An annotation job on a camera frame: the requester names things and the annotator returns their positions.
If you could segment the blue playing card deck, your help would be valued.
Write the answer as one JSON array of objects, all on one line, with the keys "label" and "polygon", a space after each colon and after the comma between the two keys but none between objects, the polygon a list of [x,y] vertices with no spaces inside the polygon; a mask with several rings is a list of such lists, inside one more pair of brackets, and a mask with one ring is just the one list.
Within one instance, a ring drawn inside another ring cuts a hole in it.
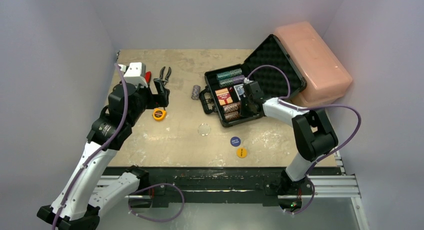
[{"label": "blue playing card deck", "polygon": [[239,100],[245,98],[245,90],[244,90],[244,85],[243,84],[237,84],[233,86],[235,93],[238,97]]}]

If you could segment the brown poker chip stack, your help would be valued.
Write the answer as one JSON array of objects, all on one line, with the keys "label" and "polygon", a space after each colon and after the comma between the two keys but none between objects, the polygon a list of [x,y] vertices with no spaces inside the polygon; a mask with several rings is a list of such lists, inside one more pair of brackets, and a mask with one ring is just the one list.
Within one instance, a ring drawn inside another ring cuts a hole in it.
[{"label": "brown poker chip stack", "polygon": [[240,118],[240,114],[238,111],[232,111],[224,114],[224,118],[227,122],[232,122],[238,120]]}]

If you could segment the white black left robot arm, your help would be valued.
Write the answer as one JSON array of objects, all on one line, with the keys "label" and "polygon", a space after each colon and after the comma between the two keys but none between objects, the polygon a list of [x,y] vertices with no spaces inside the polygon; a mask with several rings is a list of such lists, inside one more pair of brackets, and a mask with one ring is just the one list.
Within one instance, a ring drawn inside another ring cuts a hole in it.
[{"label": "white black left robot arm", "polygon": [[95,230],[104,215],[119,199],[149,189],[148,173],[131,166],[117,181],[98,194],[93,191],[132,128],[145,110],[167,107],[170,90],[153,80],[157,93],[139,77],[115,85],[87,135],[81,158],[60,195],[50,205],[41,206],[36,216],[58,230]]}]

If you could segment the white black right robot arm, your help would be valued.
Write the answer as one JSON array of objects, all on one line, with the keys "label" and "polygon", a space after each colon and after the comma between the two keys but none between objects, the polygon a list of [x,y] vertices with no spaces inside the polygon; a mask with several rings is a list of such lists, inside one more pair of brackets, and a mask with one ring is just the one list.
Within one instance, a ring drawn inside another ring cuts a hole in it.
[{"label": "white black right robot arm", "polygon": [[339,143],[332,124],[323,109],[310,110],[264,94],[257,81],[245,80],[245,97],[241,101],[243,117],[261,116],[279,120],[292,127],[297,154],[286,167],[280,186],[288,194],[300,188],[300,180],[319,158]]}]

